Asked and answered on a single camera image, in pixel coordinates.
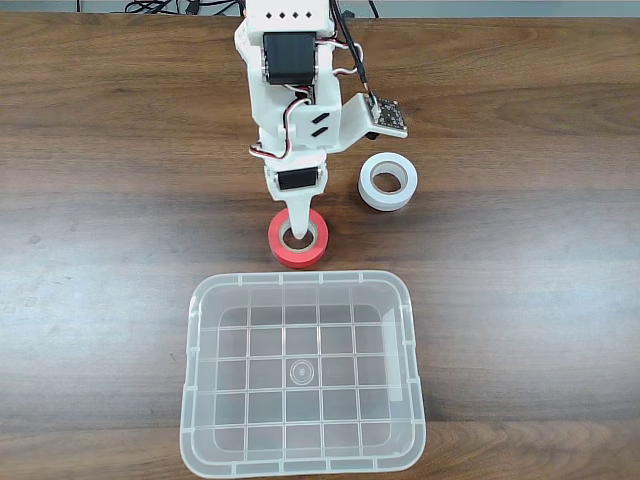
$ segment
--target table surface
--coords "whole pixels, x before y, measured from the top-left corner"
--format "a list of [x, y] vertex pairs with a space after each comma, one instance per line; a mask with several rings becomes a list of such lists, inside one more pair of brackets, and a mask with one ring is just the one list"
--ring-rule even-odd
[[[193, 478], [189, 298], [285, 270], [237, 23], [0, 15], [0, 478]], [[317, 269], [406, 282], [429, 429], [379, 478], [637, 479], [640, 21], [353, 30], [410, 136], [331, 156]], [[380, 151], [420, 175], [395, 213], [356, 189]]]

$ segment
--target wire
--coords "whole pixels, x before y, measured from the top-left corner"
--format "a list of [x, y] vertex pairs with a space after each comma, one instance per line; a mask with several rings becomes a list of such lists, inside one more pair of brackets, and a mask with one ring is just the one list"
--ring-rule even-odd
[[298, 108], [300, 105], [304, 103], [311, 103], [311, 100], [308, 98], [298, 98], [291, 102], [289, 106], [284, 110], [282, 114], [282, 124], [284, 126], [284, 153], [282, 155], [276, 155], [271, 152], [265, 152], [262, 150], [262, 145], [258, 142], [256, 145], [252, 145], [249, 147], [249, 153], [254, 157], [258, 158], [271, 158], [273, 160], [285, 160], [287, 156], [291, 153], [291, 139], [289, 138], [289, 119], [291, 118], [291, 114], [293, 111]]
[[217, 15], [222, 15], [224, 12], [226, 12], [227, 10], [229, 10], [231, 7], [233, 7], [234, 5], [238, 5], [238, 10], [240, 10], [240, 4], [237, 2], [237, 0], [234, 0], [233, 2], [231, 2], [229, 5], [227, 5], [226, 7], [224, 7], [222, 10], [216, 12], [213, 14], [213, 16], [217, 16]]
[[[334, 45], [335, 47], [338, 47], [342, 50], [349, 49], [349, 46], [346, 43], [339, 42], [334, 38], [321, 38], [319, 40], [316, 40], [316, 44]], [[362, 45], [360, 45], [359, 43], [354, 43], [354, 45], [358, 49], [358, 57], [360, 58], [360, 61], [364, 62], [364, 49], [362, 48]], [[354, 73], [358, 73], [358, 69], [355, 67], [352, 68], [351, 70], [347, 70], [346, 68], [335, 68], [333, 70], [334, 75], [353, 75]]]
[[373, 12], [373, 16], [376, 18], [380, 18], [380, 14], [378, 13], [378, 9], [376, 8], [376, 4], [373, 3], [373, 0], [369, 0], [369, 6], [371, 7], [371, 11]]
[[171, 2], [165, 0], [132, 0], [124, 7], [125, 13], [164, 13], [167, 15], [178, 15], [177, 12], [166, 10], [165, 7]]
[[307, 95], [307, 96], [309, 96], [309, 93], [311, 92], [311, 88], [309, 87], [299, 87], [294, 85], [283, 85], [283, 87], [286, 88], [287, 90], [291, 90], [292, 92], [303, 93], [304, 95]]
[[353, 37], [351, 36], [351, 32], [349, 31], [349, 27], [347, 26], [347, 22], [342, 16], [342, 13], [340, 11], [340, 5], [338, 4], [338, 0], [329, 0], [329, 5], [331, 7], [331, 13], [333, 15], [333, 19], [336, 21], [336, 23], [340, 27], [340, 30], [342, 31], [342, 34], [344, 35], [344, 38], [346, 40], [346, 44], [348, 45], [349, 50], [351, 51], [351, 56], [353, 56], [353, 59], [356, 62], [356, 71], [360, 76], [360, 81], [362, 82], [362, 85], [364, 85], [364, 88], [366, 88], [369, 91], [369, 93], [372, 94], [371, 90], [369, 89], [369, 84], [367, 81], [367, 72], [364, 68], [364, 64], [362, 63], [362, 60], [360, 60], [360, 55], [358, 54], [358, 51], [356, 49], [355, 42], [353, 41]]

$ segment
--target clear plastic bin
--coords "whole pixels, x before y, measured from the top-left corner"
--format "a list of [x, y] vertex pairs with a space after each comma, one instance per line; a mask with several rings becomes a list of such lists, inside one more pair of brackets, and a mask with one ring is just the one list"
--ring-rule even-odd
[[182, 458], [207, 478], [405, 469], [427, 435], [415, 345], [388, 272], [208, 278], [189, 309]]

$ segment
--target robotic arm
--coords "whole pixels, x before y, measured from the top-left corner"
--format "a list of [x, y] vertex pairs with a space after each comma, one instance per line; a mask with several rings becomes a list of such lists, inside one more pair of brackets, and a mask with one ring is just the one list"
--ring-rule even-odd
[[[378, 98], [364, 77], [364, 51], [353, 43], [337, 0], [247, 0], [236, 49], [247, 64], [259, 141], [249, 152], [264, 160], [267, 188], [286, 202], [296, 238], [307, 233], [311, 198], [324, 192], [328, 153], [363, 136], [404, 138], [397, 102]], [[347, 42], [337, 40], [336, 23]], [[336, 48], [355, 52], [356, 67], [333, 67]], [[338, 75], [359, 73], [366, 94], [342, 105]]]

